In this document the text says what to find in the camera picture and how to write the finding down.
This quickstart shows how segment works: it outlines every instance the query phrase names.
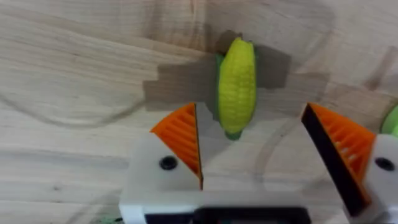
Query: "black strip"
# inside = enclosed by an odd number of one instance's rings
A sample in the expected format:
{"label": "black strip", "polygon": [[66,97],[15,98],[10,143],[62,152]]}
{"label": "black strip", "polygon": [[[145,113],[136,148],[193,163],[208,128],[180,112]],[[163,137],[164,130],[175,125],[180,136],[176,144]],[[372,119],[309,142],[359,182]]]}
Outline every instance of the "black strip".
{"label": "black strip", "polygon": [[302,123],[317,147],[347,211],[352,217],[357,217],[367,206],[365,198],[310,105],[305,108]]}
{"label": "black strip", "polygon": [[189,224],[193,214],[151,214],[145,215],[148,224]]}
{"label": "black strip", "polygon": [[198,161],[199,161],[199,169],[200,169],[200,190],[203,190],[203,170],[201,169],[201,158],[200,158],[200,145],[199,145],[199,124],[198,124],[198,118],[197,118],[197,104],[195,105],[195,126],[197,128],[197,141],[198,141]]}
{"label": "black strip", "polygon": [[195,211],[193,223],[217,224],[220,221],[233,220],[311,224],[307,209],[300,207],[201,208]]}

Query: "wooden table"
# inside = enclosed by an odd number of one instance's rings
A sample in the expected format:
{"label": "wooden table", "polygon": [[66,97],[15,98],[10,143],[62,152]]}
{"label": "wooden table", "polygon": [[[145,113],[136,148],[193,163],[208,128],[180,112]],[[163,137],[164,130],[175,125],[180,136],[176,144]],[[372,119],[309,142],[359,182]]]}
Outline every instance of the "wooden table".
{"label": "wooden table", "polygon": [[[203,114],[207,189],[298,191],[315,223],[346,222],[299,116],[315,101],[377,131],[398,94],[397,9],[393,0],[0,0],[2,223],[118,216],[134,141],[191,101]],[[231,142],[206,103],[213,53],[238,33],[257,45],[260,88],[252,123]]]}

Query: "white plastic part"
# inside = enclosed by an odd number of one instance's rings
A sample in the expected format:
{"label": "white plastic part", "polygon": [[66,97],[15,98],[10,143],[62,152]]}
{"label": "white plastic part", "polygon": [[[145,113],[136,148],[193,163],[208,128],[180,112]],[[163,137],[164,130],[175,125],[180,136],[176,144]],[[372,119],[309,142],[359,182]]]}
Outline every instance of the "white plastic part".
{"label": "white plastic part", "polygon": [[[165,156],[176,158],[175,169],[160,168],[159,162]],[[145,223],[144,212],[151,210],[146,207],[147,201],[158,210],[160,207],[160,210],[167,211],[167,203],[157,203],[156,195],[173,190],[200,190],[200,180],[162,140],[153,133],[147,133],[134,146],[127,181],[121,194],[119,208],[124,222]]]}
{"label": "white plastic part", "polygon": [[375,163],[377,158],[389,159],[398,166],[398,138],[387,134],[376,136],[364,178],[372,202],[352,223],[398,223],[398,170],[380,168]]}
{"label": "white plastic part", "polygon": [[159,161],[173,152],[155,135],[146,134],[134,146],[119,208],[126,224],[146,224],[145,215],[193,213],[200,207],[294,207],[295,193],[200,191],[198,177],[180,160],[174,170]]}

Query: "black screw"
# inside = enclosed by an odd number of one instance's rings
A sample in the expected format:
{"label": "black screw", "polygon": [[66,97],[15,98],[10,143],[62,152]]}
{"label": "black screw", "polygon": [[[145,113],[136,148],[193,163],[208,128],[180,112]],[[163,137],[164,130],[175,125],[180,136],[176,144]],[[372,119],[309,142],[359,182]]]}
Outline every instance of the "black screw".
{"label": "black screw", "polygon": [[389,159],[383,158],[383,157],[378,157],[374,161],[380,168],[386,170],[386,171],[394,171],[396,169],[396,166],[394,165],[393,162],[391,162]]}
{"label": "black screw", "polygon": [[177,164],[177,159],[174,156],[163,157],[159,162],[159,165],[163,170],[172,170],[176,168]]}

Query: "orange gripper pad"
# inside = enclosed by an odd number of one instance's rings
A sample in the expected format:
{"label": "orange gripper pad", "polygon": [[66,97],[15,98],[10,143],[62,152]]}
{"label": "orange gripper pad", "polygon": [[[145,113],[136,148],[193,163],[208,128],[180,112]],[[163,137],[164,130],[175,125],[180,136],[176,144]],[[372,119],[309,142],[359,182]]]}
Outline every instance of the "orange gripper pad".
{"label": "orange gripper pad", "polygon": [[165,117],[151,130],[202,180],[195,104]]}
{"label": "orange gripper pad", "polygon": [[349,167],[358,182],[362,182],[376,135],[340,114],[313,103],[309,105],[318,116],[346,167]]}

